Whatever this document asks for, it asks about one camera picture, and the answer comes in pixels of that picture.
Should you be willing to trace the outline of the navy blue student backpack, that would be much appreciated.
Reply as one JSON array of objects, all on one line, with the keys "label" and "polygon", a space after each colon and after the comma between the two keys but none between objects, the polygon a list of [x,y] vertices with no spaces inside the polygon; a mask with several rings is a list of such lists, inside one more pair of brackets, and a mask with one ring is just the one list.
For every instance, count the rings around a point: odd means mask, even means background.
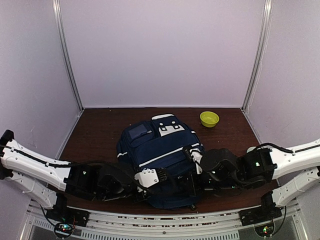
[{"label": "navy blue student backpack", "polygon": [[183,147],[191,146],[205,152],[196,132],[174,114],[156,115],[149,121],[140,121],[123,130],[116,145],[119,162],[132,166],[136,172],[143,169],[164,169],[176,182],[162,181],[158,186],[165,196],[146,200],[157,209],[195,208],[200,197],[186,195],[182,176],[191,169]]}]

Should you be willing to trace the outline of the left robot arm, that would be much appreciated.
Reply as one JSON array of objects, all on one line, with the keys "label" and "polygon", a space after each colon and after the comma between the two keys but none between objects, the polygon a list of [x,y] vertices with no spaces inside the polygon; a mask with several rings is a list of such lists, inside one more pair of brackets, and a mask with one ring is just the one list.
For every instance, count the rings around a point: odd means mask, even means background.
[{"label": "left robot arm", "polygon": [[65,194],[88,201],[137,197],[139,201],[160,192],[153,187],[169,180],[164,169],[135,172],[125,163],[70,162],[36,153],[15,140],[7,129],[0,137],[0,178],[14,181],[24,194],[51,210],[61,222],[72,218]]}]

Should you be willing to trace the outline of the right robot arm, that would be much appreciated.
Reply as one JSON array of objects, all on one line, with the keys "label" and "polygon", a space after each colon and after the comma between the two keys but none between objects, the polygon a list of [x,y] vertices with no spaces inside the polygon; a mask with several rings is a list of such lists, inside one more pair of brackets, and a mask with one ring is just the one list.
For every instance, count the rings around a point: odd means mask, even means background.
[{"label": "right robot arm", "polygon": [[286,206],[320,181],[320,141],[289,148],[273,143],[250,147],[237,157],[227,148],[201,153],[192,145],[183,147],[187,160],[195,164],[198,185],[206,191],[255,189],[293,172],[300,172],[284,186],[261,198],[256,210],[259,220],[268,220],[276,207]]}]

